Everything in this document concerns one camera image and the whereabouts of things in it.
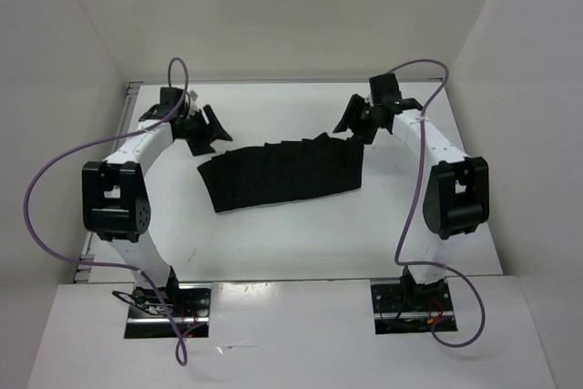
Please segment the black skirt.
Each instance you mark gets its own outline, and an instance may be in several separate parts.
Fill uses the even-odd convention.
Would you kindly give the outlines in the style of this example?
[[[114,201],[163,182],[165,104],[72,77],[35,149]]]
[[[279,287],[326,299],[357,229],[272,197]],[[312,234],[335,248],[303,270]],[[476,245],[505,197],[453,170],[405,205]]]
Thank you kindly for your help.
[[[217,213],[313,200],[362,186],[364,144],[316,138],[227,151],[198,166]]]

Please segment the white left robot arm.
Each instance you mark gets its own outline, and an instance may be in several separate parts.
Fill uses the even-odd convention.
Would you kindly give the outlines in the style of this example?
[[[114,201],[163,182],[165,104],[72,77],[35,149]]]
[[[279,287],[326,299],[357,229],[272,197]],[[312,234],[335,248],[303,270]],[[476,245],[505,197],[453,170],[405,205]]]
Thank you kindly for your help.
[[[195,157],[213,153],[215,140],[232,140],[210,105],[182,109],[163,121],[170,110],[169,105],[151,107],[139,119],[135,136],[104,160],[89,161],[82,168],[84,225],[132,267],[136,300],[148,301],[164,316],[179,309],[182,295],[176,273],[148,231],[152,208],[145,175],[177,139],[186,141]]]

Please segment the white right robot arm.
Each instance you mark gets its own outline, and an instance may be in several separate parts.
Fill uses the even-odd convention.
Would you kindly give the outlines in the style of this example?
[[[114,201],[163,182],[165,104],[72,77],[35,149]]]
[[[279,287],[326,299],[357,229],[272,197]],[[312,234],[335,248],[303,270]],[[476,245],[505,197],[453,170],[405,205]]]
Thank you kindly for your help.
[[[418,159],[414,196],[395,249],[394,262],[403,268],[399,298],[410,310],[421,309],[445,283],[453,241],[476,231],[489,217],[489,167],[456,147],[425,115],[413,98],[384,102],[351,96],[335,133],[350,130],[364,145],[378,129],[398,138]],[[427,232],[422,254],[401,258],[417,210]]]

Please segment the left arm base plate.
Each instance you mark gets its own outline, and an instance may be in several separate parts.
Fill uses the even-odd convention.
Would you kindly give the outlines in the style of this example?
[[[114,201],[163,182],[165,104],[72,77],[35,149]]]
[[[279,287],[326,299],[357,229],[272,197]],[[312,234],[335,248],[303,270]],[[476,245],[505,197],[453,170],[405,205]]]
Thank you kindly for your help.
[[[128,306],[125,339],[174,338],[170,323],[156,295],[142,288],[132,293],[113,291]],[[172,318],[186,338],[208,338],[210,330],[210,283],[182,283],[177,301],[166,300]]]

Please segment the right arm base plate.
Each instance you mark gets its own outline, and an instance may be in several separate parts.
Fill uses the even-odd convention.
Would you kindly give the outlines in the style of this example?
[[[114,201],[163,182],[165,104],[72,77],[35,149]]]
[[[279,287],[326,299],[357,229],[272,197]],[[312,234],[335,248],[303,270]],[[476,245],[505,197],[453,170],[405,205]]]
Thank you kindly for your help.
[[[457,324],[448,285],[407,297],[398,280],[370,284],[374,328],[377,335],[429,333],[435,322],[439,332],[456,332]]]

